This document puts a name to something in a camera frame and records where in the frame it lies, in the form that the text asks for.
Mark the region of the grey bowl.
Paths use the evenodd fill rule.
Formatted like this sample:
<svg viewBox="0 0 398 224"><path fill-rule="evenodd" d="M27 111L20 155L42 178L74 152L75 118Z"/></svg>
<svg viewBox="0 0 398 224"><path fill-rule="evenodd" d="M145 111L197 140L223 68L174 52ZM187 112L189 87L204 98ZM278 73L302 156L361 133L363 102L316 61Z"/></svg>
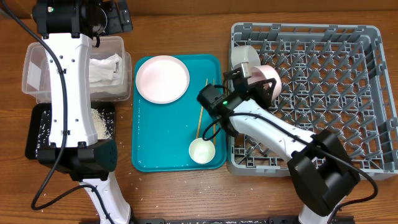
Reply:
<svg viewBox="0 0 398 224"><path fill-rule="evenodd" d="M234 47L231 50L231 66L238 68L242 63L248 63L249 66L260 66L261 61L254 47L250 45Z"/></svg>

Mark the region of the small white cup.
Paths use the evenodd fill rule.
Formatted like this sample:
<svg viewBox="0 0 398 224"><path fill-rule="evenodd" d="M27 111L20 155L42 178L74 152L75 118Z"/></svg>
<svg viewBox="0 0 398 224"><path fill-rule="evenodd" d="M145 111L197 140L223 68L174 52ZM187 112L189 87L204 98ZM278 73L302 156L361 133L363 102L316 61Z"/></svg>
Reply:
<svg viewBox="0 0 398 224"><path fill-rule="evenodd" d="M197 164L207 164L215 156L215 145L212 141L205 141L202 138L193 140L188 149L190 158Z"/></svg>

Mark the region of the white napkin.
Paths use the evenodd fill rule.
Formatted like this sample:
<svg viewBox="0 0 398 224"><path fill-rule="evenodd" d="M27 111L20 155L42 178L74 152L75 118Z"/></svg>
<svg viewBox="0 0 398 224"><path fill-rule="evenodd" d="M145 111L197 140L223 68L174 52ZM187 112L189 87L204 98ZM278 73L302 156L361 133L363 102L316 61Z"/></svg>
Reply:
<svg viewBox="0 0 398 224"><path fill-rule="evenodd" d="M113 86L122 82L122 58L114 54L106 59L90 59L90 87Z"/></svg>

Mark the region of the cooked rice pile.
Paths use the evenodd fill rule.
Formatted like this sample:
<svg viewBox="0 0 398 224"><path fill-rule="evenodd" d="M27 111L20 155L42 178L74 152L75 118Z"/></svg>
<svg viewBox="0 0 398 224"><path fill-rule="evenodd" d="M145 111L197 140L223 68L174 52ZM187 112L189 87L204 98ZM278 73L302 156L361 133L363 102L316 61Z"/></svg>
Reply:
<svg viewBox="0 0 398 224"><path fill-rule="evenodd" d="M114 138L114 108L91 109L93 122L98 140ZM38 150L48 146L51 127L51 112L46 110L42 113L40 119L39 133L37 134L37 143L35 144L35 157Z"/></svg>

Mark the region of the large white plate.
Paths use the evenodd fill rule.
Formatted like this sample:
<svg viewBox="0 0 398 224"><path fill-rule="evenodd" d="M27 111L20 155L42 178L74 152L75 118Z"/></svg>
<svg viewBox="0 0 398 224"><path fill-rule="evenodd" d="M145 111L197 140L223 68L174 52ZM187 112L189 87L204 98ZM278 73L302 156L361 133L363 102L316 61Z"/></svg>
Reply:
<svg viewBox="0 0 398 224"><path fill-rule="evenodd" d="M136 88L147 101L167 104L177 101L187 91L190 74L178 58L160 55L145 61L136 73Z"/></svg>

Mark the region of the small pink plate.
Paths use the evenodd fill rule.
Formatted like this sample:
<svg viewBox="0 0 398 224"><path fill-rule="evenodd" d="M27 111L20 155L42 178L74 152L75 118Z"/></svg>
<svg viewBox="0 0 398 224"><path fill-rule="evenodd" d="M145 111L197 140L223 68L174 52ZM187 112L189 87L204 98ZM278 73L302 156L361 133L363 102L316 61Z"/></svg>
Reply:
<svg viewBox="0 0 398 224"><path fill-rule="evenodd" d="M275 100L282 91L282 81L277 71L269 65L260 65L251 67L251 76L248 78L248 84L253 84L259 81L268 80L274 78L276 80L276 86L272 93L272 101Z"/></svg>

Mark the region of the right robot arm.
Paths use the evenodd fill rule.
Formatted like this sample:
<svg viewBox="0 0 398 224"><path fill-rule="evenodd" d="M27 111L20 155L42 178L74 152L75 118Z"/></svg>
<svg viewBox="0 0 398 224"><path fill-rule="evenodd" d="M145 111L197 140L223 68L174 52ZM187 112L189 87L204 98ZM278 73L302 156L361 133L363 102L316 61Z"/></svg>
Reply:
<svg viewBox="0 0 398 224"><path fill-rule="evenodd" d="M232 80L233 91L222 93L220 86L208 84L197 101L227 134L252 137L282 158L304 204L299 223L331 223L360 181L341 141L327 129L315 134L268 112L276 78L252 82L240 68L225 77Z"/></svg>

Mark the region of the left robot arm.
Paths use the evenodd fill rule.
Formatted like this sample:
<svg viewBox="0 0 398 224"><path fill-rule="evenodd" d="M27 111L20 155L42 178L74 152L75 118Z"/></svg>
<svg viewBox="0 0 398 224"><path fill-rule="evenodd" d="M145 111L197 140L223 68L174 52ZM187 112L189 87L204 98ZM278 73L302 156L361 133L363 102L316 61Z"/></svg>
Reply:
<svg viewBox="0 0 398 224"><path fill-rule="evenodd" d="M102 35L132 30L114 1L37 1L32 10L50 72L51 127L38 161L86 190L101 223L130 223L132 209L115 176L116 142L100 140L91 114L89 62Z"/></svg>

